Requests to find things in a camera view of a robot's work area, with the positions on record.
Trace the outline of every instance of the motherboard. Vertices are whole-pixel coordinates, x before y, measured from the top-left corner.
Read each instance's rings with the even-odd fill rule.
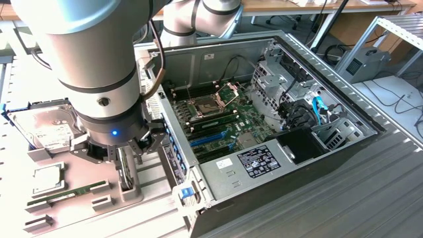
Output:
[[[174,101],[173,109],[201,163],[265,142],[274,133],[249,97],[251,91],[231,82],[217,92]]]

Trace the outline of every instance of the blue pcie slot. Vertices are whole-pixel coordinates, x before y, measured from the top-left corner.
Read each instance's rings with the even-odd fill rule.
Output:
[[[227,133],[227,130],[221,132],[219,134],[211,135],[201,140],[191,142],[190,145],[191,145],[191,147],[194,147],[194,146],[199,146],[199,145],[203,145],[206,143],[210,143],[213,141],[222,140],[226,137],[226,133]]]

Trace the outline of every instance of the circuit board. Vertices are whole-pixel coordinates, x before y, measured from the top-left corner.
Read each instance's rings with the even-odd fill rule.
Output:
[[[223,85],[217,94],[174,103],[174,112],[201,163],[265,142],[267,136],[274,133],[247,94],[247,91],[234,85]],[[211,117],[211,123],[205,123],[209,127],[202,128],[199,132],[193,131],[197,127],[190,126],[187,122]]]

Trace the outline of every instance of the hard drive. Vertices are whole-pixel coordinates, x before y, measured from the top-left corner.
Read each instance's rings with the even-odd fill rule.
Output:
[[[83,133],[69,100],[33,104],[29,109],[10,111],[9,118],[35,149],[53,154],[70,149],[71,136]]]

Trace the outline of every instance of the desk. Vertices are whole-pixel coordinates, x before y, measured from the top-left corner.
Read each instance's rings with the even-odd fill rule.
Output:
[[[417,4],[410,0],[401,0],[404,10],[400,14],[406,14],[413,6]],[[322,5],[309,3],[305,7],[299,7],[290,1],[285,0],[243,0],[245,12],[243,16],[253,16],[251,24],[255,24],[257,16],[273,16],[273,15],[306,15],[306,14],[319,14],[322,10]],[[342,0],[338,0],[337,3],[329,4],[325,7],[323,13],[329,14],[318,36],[313,42],[311,47],[318,44],[318,41],[323,35],[325,30],[329,27],[329,23],[334,18],[337,9],[342,4]],[[349,12],[380,12],[380,11],[392,11],[392,5],[368,5],[361,0],[350,0],[349,4],[343,10],[343,13]],[[17,55],[27,55],[27,49],[22,38],[17,32],[17,27],[26,26],[19,16],[17,15],[14,8],[10,4],[0,5],[0,29],[6,33],[9,43],[13,46]],[[154,17],[154,20],[163,20],[163,11],[158,13]]]

